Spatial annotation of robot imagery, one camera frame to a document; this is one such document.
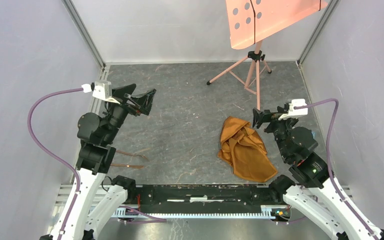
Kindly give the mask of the orange cloth napkin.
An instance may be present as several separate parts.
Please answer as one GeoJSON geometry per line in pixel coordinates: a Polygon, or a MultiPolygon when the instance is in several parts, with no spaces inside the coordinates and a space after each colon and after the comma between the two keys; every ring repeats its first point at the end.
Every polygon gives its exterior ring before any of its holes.
{"type": "Polygon", "coordinates": [[[222,125],[217,157],[232,167],[234,175],[244,180],[265,183],[278,173],[251,123],[233,116],[222,125]]]}

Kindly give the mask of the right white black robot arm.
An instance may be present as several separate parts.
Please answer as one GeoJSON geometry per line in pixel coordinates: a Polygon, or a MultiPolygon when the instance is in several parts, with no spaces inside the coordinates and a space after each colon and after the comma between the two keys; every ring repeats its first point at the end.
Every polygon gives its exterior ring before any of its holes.
{"type": "Polygon", "coordinates": [[[332,240],[384,240],[384,229],[374,225],[347,196],[328,164],[314,152],[318,146],[313,132],[297,126],[297,118],[282,118],[285,108],[277,112],[254,108],[252,126],[268,126],[279,153],[293,178],[277,177],[270,185],[269,199],[299,210],[332,240]]]}

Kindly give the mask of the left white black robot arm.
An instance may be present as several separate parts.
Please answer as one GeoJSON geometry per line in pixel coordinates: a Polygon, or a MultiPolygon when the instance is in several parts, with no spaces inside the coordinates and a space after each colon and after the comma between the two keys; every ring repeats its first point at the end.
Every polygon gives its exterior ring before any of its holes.
{"type": "Polygon", "coordinates": [[[123,203],[131,204],[137,198],[136,182],[117,176],[104,198],[91,208],[101,183],[107,176],[116,153],[112,147],[128,115],[149,115],[156,89],[134,95],[136,84],[112,88],[107,81],[83,85],[84,92],[106,102],[105,116],[94,112],[83,114],[78,122],[77,138],[80,150],[75,166],[69,169],[74,182],[64,209],[51,232],[42,240],[96,240],[103,227],[123,203]]]}

